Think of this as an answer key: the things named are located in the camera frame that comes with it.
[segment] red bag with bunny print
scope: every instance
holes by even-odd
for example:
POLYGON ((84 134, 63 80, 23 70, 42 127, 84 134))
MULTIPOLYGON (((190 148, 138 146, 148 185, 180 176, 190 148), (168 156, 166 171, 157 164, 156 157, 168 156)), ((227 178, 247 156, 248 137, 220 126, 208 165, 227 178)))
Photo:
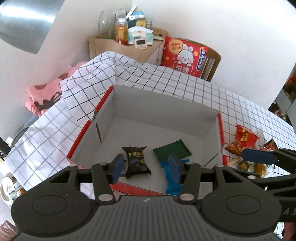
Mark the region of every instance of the red bag with bunny print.
POLYGON ((208 51, 206 46, 166 36, 161 65, 199 77, 208 51))

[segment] red snack package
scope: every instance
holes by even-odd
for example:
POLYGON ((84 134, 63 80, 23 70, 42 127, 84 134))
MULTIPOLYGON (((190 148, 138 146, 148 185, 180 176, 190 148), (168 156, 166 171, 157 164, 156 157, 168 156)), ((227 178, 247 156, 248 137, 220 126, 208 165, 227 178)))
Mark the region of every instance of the red snack package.
POLYGON ((275 141, 273 138, 267 143, 263 145, 263 147, 260 147, 259 150, 264 150, 264 151, 270 151, 270 150, 278 150, 279 148, 277 147, 275 141))
POLYGON ((161 65, 199 77, 208 51, 209 48, 206 46, 198 46, 186 40, 166 36, 161 65))
POLYGON ((253 148, 258 138, 254 132, 237 124, 235 141, 226 146, 225 149, 240 156, 245 148, 253 148))
POLYGON ((277 147, 275 141, 273 140, 273 138, 271 138, 271 140, 270 140, 269 142, 265 143, 265 144, 263 145, 263 147, 265 147, 265 148, 270 148, 270 149, 272 149, 272 150, 278 150, 278 149, 279 149, 279 148, 277 147))

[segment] orange juice bottle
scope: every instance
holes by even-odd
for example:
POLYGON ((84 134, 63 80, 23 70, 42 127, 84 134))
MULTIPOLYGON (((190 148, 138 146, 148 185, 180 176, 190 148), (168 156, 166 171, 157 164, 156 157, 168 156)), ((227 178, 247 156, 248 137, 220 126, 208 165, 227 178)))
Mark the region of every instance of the orange juice bottle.
POLYGON ((115 25, 115 40, 121 45, 128 45, 128 23, 126 18, 118 18, 115 25))

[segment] white grid tablecloth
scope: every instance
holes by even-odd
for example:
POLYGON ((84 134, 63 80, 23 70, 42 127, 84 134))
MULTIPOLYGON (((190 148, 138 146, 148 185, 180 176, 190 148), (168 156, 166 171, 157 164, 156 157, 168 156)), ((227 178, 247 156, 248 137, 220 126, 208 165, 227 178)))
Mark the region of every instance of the white grid tablecloth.
MULTIPOLYGON (((273 138, 279 147, 296 150, 293 128, 257 104, 170 68, 105 52, 60 82, 62 98, 26 131, 9 153, 5 164, 26 190, 69 165, 66 155, 74 140, 113 84, 198 102, 220 111, 226 144, 234 141, 239 124, 259 136, 258 146, 273 138)), ((226 150, 223 154, 227 159, 236 157, 226 150)), ((270 175, 286 174, 277 167, 270 175)), ((93 197, 92 185, 83 184, 81 190, 93 197)))

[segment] cardboard box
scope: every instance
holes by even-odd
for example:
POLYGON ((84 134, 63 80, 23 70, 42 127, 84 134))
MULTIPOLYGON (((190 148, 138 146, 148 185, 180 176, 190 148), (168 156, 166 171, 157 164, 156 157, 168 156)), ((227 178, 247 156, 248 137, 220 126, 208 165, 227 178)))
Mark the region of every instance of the cardboard box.
MULTIPOLYGON (((219 129, 222 124, 218 116, 217 110, 196 102, 113 85, 96 107, 92 121, 85 124, 67 157, 84 168, 91 168, 95 163, 111 162, 118 153, 127 160, 122 149, 124 146, 147 146, 143 153, 152 174, 135 175, 130 179, 121 177, 119 181, 164 193, 167 187, 165 172, 152 149, 181 139, 192 153, 184 159, 206 168, 222 164, 219 129)), ((200 193, 204 196, 209 191, 211 185, 204 193, 201 187, 200 193)))
MULTIPOLYGON (((168 35, 165 30, 153 28, 153 33, 162 35, 163 38, 168 35)), ((150 63, 160 65, 163 56, 164 41, 154 40, 151 46, 147 49, 136 49, 133 45, 124 46, 120 45, 112 39, 101 39, 99 35, 89 38, 89 53, 91 59, 101 53, 113 51, 121 53, 141 63, 150 63)))

